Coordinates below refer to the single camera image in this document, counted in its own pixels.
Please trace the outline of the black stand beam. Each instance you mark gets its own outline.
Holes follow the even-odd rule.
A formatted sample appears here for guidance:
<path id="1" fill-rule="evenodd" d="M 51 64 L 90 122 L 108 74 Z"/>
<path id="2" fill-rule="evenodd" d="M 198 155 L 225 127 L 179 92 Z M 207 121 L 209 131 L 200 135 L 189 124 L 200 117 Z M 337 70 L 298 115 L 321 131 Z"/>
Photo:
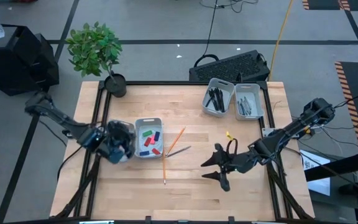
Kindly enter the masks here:
<path id="1" fill-rule="evenodd" d="M 305 170 L 306 181 L 325 179 L 358 171 L 358 154 Z"/>

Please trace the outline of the black keyboard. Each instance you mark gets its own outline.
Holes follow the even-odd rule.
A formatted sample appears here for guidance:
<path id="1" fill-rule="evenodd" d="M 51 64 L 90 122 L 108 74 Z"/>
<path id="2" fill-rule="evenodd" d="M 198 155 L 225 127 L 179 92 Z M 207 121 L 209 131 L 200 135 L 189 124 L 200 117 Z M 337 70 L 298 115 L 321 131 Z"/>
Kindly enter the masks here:
<path id="1" fill-rule="evenodd" d="M 189 69 L 189 81 L 208 82 L 212 78 L 238 83 L 265 81 L 269 73 L 266 59 L 256 50 L 224 59 L 206 54 Z"/>

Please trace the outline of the white paper box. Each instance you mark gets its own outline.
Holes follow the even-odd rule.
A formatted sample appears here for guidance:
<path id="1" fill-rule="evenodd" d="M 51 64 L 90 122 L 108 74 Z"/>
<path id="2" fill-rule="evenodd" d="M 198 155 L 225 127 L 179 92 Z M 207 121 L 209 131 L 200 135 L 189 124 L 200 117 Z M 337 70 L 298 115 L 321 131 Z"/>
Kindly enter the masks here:
<path id="1" fill-rule="evenodd" d="M 327 164 L 330 162 L 329 159 L 325 159 L 323 157 L 317 156 L 310 152 L 300 150 L 302 163 L 303 163 L 303 170 L 309 170 L 315 167 L 320 166 L 321 164 Z M 331 179 L 319 179 L 319 180 L 308 180 L 308 189 L 314 192 L 330 196 L 331 195 Z"/>

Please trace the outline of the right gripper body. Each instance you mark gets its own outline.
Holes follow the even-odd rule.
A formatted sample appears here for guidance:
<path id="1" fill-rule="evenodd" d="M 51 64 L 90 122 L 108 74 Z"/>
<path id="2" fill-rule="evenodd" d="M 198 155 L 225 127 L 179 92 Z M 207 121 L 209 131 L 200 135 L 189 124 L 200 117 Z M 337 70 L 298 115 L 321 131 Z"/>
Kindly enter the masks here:
<path id="1" fill-rule="evenodd" d="M 240 172 L 241 174 L 248 172 L 256 165 L 257 158 L 253 152 L 230 154 L 224 151 L 222 145 L 219 143 L 216 143 L 214 146 L 216 150 L 215 161 L 220 168 L 218 180 L 221 188 L 225 192 L 228 192 L 231 188 L 227 175 L 234 171 Z"/>

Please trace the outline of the black stacked boxes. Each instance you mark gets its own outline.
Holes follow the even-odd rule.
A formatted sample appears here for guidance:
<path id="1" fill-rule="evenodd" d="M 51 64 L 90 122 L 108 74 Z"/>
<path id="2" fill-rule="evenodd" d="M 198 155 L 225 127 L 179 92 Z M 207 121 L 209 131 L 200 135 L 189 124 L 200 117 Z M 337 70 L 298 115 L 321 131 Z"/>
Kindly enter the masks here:
<path id="1" fill-rule="evenodd" d="M 3 24 L 0 38 L 0 90 L 9 96 L 60 83 L 50 42 L 26 26 Z"/>

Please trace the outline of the green potted plant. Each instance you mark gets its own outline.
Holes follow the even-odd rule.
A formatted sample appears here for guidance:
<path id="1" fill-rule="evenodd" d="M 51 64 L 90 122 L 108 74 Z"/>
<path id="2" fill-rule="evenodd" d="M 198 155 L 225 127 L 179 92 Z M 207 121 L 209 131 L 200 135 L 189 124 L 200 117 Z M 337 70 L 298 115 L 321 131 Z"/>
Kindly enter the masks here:
<path id="1" fill-rule="evenodd" d="M 83 78 L 88 75 L 106 75 L 105 89 L 116 98 L 126 95 L 125 77 L 113 70 L 113 66 L 119 64 L 122 45 L 106 24 L 95 22 L 91 26 L 85 23 L 82 29 L 72 29 L 66 42 L 71 55 L 69 62 L 74 71 L 80 72 Z"/>

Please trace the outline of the grey pencil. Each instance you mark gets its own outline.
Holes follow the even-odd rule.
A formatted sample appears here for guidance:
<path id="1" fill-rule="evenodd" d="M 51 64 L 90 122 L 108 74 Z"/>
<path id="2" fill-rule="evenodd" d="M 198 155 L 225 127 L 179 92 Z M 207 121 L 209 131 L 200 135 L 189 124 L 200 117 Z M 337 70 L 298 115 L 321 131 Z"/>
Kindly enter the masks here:
<path id="1" fill-rule="evenodd" d="M 186 150 L 189 149 L 189 148 L 191 148 L 191 146 L 187 146 L 187 147 L 184 147 L 183 149 L 180 149 L 180 150 L 175 151 L 175 152 L 173 152 L 173 153 L 169 153 L 169 154 L 166 155 L 166 157 L 174 156 L 174 155 L 179 154 L 179 153 L 181 153 L 181 152 L 183 152 L 183 151 L 186 151 Z"/>

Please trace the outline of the black table frame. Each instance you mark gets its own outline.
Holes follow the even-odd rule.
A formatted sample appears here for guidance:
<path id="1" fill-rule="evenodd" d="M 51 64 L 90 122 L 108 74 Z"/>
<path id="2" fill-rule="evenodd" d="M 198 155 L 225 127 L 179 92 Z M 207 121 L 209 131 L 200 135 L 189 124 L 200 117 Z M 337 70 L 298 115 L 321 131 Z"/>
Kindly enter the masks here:
<path id="1" fill-rule="evenodd" d="M 231 189 L 225 192 L 217 181 L 202 177 L 214 167 L 201 167 L 213 153 L 214 144 L 226 145 L 226 131 L 239 141 L 239 150 L 261 137 L 263 127 L 282 128 L 291 121 L 283 83 L 267 82 L 261 93 L 264 118 L 238 121 L 230 109 L 222 118 L 203 113 L 205 83 L 130 82 L 126 96 L 108 96 L 98 82 L 83 82 L 75 111 L 80 122 L 119 119 L 134 123 L 142 118 L 160 118 L 163 148 L 167 151 L 178 133 L 185 131 L 172 152 L 191 148 L 165 160 L 130 159 L 122 164 L 102 160 L 96 181 L 74 209 L 74 215 L 92 219 L 129 222 L 151 216 L 157 220 L 270 221 L 292 218 L 279 190 L 272 188 L 266 167 L 256 166 L 245 174 L 229 174 Z"/>

